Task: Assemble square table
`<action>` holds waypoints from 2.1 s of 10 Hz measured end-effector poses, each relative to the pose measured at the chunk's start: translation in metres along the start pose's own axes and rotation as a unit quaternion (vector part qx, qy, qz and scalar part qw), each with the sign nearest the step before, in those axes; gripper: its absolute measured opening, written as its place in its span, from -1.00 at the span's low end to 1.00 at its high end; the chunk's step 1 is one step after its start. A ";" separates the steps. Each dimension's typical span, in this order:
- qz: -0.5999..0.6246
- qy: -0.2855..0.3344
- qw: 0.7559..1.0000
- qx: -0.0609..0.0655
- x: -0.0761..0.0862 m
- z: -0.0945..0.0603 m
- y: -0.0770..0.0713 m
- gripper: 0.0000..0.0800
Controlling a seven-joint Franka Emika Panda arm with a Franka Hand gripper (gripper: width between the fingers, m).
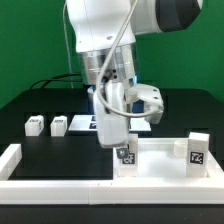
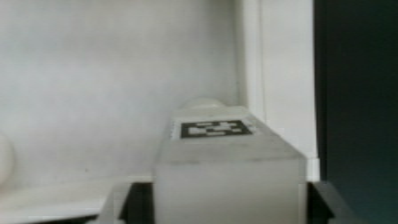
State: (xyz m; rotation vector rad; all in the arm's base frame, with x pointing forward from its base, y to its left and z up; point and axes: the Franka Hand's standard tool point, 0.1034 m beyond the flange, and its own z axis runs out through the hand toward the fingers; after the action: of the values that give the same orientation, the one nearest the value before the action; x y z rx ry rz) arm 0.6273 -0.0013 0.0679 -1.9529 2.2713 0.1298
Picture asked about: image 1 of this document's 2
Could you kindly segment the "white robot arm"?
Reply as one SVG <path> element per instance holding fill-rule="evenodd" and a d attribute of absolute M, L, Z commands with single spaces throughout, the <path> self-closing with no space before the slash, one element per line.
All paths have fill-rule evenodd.
<path fill-rule="evenodd" d="M 94 87 L 99 143 L 129 155 L 130 120 L 157 124 L 163 114 L 158 88 L 136 84 L 135 45 L 142 34 L 187 29 L 203 0 L 65 0 L 83 64 L 83 80 Z"/>

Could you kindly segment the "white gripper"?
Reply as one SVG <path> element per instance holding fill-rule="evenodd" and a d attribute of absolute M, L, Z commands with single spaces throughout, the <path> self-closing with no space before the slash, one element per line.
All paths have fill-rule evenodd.
<path fill-rule="evenodd" d="M 125 112 L 124 87 L 121 83 L 109 81 L 105 86 L 106 100 L 119 111 Z M 126 159 L 129 149 L 125 146 L 128 142 L 128 119 L 105 109 L 97 93 L 93 95 L 93 108 L 97 122 L 97 135 L 103 148 L 119 147 L 116 149 L 118 159 Z"/>

